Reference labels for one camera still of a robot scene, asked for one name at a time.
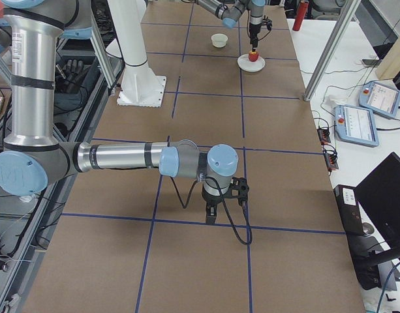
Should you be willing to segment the brown paper table cover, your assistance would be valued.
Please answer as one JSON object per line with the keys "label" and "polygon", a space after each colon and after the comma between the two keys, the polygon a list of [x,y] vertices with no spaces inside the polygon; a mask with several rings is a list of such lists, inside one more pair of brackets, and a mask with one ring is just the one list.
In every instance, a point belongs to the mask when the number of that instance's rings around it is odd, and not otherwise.
{"label": "brown paper table cover", "polygon": [[[168,81],[160,108],[111,98],[94,143],[188,138],[246,148],[252,226],[343,231],[285,14],[259,45],[263,71],[243,74],[238,28],[218,50],[221,22],[196,5],[152,2],[142,30],[149,65]],[[200,185],[155,170],[77,176],[63,213],[205,222]],[[216,223],[235,222],[236,200]],[[346,236],[253,230],[253,312],[363,312]],[[231,229],[61,216],[24,312],[249,312],[247,246]]]}

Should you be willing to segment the orange connector module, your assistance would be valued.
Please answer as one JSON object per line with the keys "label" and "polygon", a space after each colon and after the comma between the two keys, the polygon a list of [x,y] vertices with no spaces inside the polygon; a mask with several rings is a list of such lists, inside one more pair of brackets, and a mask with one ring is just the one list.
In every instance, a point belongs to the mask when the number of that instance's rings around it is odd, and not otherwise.
{"label": "orange connector module", "polygon": [[330,125],[328,124],[328,122],[321,117],[315,117],[314,120],[317,120],[316,131],[320,140],[320,144],[324,145],[327,143],[331,143]]}
{"label": "orange connector module", "polygon": [[336,148],[328,143],[325,143],[322,145],[322,152],[328,172],[331,173],[332,171],[338,170],[339,165],[337,163],[338,154]]}

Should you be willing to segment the right tape line crosswise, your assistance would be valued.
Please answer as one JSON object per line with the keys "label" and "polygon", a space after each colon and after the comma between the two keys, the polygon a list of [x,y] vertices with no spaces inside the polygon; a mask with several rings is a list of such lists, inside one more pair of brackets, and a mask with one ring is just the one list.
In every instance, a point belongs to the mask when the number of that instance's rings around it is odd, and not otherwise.
{"label": "right tape line crosswise", "polygon": [[[83,213],[61,213],[61,216],[73,216],[81,218],[98,218],[107,220],[131,220],[139,222],[156,222],[165,224],[185,224],[185,225],[197,225],[197,226],[216,226],[216,227],[231,227],[230,224],[206,224],[205,222],[191,222],[182,220],[168,220],[168,219],[154,219],[154,218],[138,218],[130,216],[111,216],[111,215],[92,215]],[[300,229],[300,228],[279,228],[279,227],[269,227],[269,226],[251,226],[253,230],[270,230],[270,231],[289,231],[298,233],[318,233],[318,234],[331,234],[331,235],[346,235],[343,231],[328,231],[328,230],[311,230],[311,229]]]}

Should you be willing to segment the near blue teach pendant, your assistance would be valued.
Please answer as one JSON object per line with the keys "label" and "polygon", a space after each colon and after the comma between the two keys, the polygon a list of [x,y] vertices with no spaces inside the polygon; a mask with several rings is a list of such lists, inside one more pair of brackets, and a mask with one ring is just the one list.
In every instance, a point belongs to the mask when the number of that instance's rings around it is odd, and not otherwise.
{"label": "near blue teach pendant", "polygon": [[334,109],[335,131],[344,142],[368,147],[379,146],[379,138],[373,111],[349,105],[338,105]]}

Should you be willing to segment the blue teach pendant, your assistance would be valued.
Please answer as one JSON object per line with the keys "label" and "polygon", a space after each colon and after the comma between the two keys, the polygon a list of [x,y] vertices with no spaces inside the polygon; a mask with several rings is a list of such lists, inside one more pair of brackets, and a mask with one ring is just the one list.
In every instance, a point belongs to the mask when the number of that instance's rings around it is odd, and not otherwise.
{"label": "blue teach pendant", "polygon": [[335,131],[344,142],[368,147],[379,146],[379,138],[373,111],[349,105],[338,105],[334,109]]}
{"label": "blue teach pendant", "polygon": [[380,82],[369,82],[362,87],[359,105],[374,113],[393,119],[400,104],[400,90]]}

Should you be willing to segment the far orange connector module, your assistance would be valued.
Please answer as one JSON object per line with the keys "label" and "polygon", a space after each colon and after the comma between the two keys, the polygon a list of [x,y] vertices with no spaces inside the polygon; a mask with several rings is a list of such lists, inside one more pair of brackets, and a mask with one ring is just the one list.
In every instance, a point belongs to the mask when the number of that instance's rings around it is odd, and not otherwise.
{"label": "far orange connector module", "polygon": [[324,145],[327,143],[331,143],[330,125],[328,124],[328,122],[321,117],[315,117],[314,120],[317,120],[316,131],[320,140],[320,144]]}

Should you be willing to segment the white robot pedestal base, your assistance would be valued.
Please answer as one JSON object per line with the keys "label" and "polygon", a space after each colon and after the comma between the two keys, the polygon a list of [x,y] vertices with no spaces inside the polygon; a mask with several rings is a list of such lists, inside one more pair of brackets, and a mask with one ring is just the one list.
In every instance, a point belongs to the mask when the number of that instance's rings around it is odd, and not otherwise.
{"label": "white robot pedestal base", "polygon": [[121,106],[159,107],[166,77],[157,76],[149,66],[141,22],[147,1],[108,2],[116,33],[119,56],[125,69],[117,103]]}

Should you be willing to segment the white round plate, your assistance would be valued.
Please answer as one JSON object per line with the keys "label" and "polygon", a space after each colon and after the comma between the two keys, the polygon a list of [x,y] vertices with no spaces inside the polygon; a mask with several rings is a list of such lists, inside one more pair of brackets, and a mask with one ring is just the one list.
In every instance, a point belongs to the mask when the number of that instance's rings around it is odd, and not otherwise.
{"label": "white round plate", "polygon": [[266,65],[264,58],[262,58],[261,56],[258,56],[258,59],[256,61],[250,61],[248,54],[243,54],[238,57],[237,63],[239,68],[245,72],[259,72]]}

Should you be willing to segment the wooden board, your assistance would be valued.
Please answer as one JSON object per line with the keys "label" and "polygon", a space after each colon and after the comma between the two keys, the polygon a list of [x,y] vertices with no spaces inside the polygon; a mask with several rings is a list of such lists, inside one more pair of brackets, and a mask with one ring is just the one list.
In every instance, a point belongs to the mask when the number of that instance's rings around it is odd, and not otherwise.
{"label": "wooden board", "polygon": [[391,80],[400,71],[400,36],[376,69],[377,78]]}

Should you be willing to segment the red fire extinguisher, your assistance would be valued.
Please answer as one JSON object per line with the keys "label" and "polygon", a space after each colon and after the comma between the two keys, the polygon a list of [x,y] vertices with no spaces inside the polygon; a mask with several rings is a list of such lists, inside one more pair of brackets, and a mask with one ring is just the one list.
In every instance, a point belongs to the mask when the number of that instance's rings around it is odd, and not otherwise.
{"label": "red fire extinguisher", "polygon": [[300,0],[299,1],[297,11],[296,11],[296,17],[294,19],[294,24],[292,26],[293,31],[300,30],[303,20],[306,16],[308,6],[309,6],[308,0]]}

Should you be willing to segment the right tape line lengthwise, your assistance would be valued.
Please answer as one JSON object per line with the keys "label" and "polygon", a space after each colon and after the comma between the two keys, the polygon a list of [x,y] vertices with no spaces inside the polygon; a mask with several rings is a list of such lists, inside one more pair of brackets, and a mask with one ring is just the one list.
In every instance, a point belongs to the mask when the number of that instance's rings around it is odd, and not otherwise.
{"label": "right tape line lengthwise", "polygon": [[[246,148],[243,147],[243,173],[245,175],[245,178],[247,178],[247,158],[246,158]],[[247,214],[247,220],[249,221],[249,202],[246,204],[246,214]],[[252,240],[251,238],[252,230],[251,227],[247,231],[247,239],[250,241]],[[248,270],[248,290],[249,290],[249,312],[253,313],[253,280],[252,280],[252,262],[251,262],[251,244],[247,246],[247,270]]]}

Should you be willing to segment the near orange connector module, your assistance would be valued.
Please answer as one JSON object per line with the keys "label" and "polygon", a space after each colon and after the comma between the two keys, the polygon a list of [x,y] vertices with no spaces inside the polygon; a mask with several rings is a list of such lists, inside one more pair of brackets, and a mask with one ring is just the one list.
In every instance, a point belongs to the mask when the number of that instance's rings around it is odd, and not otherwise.
{"label": "near orange connector module", "polygon": [[332,171],[338,170],[339,165],[337,163],[338,154],[336,148],[328,143],[325,143],[322,145],[322,152],[328,172],[331,173]]}

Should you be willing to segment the black monitor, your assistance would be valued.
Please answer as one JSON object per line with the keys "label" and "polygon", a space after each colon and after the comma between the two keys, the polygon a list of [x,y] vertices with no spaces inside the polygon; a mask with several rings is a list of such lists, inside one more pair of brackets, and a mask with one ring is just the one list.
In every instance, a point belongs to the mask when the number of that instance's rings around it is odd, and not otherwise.
{"label": "black monitor", "polygon": [[400,258],[400,157],[390,153],[354,189],[356,197],[375,228],[390,246],[387,251],[371,254],[360,267]]}

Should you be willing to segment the red yellow apple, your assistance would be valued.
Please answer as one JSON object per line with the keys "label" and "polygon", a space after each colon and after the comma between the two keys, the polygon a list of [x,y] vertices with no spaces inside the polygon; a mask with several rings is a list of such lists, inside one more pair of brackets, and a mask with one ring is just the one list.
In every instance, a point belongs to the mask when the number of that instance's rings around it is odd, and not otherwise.
{"label": "red yellow apple", "polygon": [[248,60],[250,62],[256,62],[259,58],[259,53],[256,50],[252,50],[248,53]]}

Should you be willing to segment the far blue teach pendant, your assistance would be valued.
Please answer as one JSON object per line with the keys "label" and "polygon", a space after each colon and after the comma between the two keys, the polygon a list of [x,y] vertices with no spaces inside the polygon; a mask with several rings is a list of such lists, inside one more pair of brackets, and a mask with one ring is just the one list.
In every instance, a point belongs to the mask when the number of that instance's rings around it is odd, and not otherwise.
{"label": "far blue teach pendant", "polygon": [[380,82],[369,82],[362,87],[359,105],[374,113],[393,119],[400,104],[400,90]]}

